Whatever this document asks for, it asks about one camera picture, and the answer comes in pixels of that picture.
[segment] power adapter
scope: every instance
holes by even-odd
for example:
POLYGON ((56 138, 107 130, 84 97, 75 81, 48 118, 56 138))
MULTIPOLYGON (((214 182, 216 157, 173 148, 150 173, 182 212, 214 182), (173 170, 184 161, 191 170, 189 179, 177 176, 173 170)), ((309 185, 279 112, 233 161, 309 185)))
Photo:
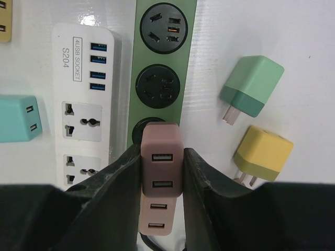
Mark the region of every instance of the power adapter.
POLYGON ((141 144, 142 189, 146 197, 182 194, 184 146, 177 124, 150 122, 141 144))
POLYGON ((0 42, 9 42, 12 38, 12 0, 0 0, 0 42))
POLYGON ((30 141, 42 133, 34 96, 0 95, 0 143, 30 141))
POLYGON ((139 232, 144 235, 169 235, 176 202, 177 198, 148 198, 142 193, 139 232))
POLYGON ((250 186, 257 178, 274 181, 285 165, 293 149, 289 140, 261 128, 251 126, 233 160, 243 172, 237 182, 243 184, 247 175, 252 175, 250 186))
POLYGON ((284 73, 264 56, 245 56, 230 74, 220 98, 230 104, 224 121, 233 125, 240 112, 257 117, 284 73))

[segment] green usb charger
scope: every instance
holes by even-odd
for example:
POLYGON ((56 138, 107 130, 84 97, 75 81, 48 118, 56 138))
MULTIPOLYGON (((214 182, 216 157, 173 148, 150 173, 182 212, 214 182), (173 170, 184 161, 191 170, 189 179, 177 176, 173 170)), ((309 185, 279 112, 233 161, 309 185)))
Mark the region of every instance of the green usb charger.
POLYGON ((265 56, 241 58, 220 94, 230 104, 224 121, 233 125, 241 111, 257 117, 283 73, 281 65, 265 56))
POLYGON ((34 96, 0 95, 0 143, 30 141, 42 133, 34 96))

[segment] yellow charger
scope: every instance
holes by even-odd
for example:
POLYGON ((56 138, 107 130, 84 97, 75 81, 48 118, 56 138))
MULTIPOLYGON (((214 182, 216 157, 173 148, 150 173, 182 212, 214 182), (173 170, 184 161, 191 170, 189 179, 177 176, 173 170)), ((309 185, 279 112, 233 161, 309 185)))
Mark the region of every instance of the yellow charger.
POLYGON ((12 37, 12 0, 0 0, 0 42, 9 42, 12 37))
POLYGON ((293 143, 278 134, 261 128, 249 127, 233 160, 243 172, 237 182, 243 184, 247 175, 252 175, 250 186, 257 178, 274 181, 285 165, 293 143))

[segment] black cable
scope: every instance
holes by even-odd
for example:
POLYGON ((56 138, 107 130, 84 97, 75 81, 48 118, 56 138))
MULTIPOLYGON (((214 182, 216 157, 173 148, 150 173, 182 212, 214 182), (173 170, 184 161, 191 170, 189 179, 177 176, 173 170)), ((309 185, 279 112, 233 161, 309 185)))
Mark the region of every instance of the black cable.
POLYGON ((141 235, 142 241, 153 251, 165 251, 163 248, 159 247, 152 240, 150 240, 148 236, 141 234, 141 233, 140 235, 141 235))

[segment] teal usb charger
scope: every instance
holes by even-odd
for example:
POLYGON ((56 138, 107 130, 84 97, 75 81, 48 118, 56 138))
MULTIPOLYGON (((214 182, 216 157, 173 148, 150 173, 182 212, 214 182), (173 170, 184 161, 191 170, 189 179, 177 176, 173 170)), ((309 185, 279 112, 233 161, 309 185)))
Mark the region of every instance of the teal usb charger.
POLYGON ((30 141, 40 133, 34 96, 0 95, 0 143, 30 141))

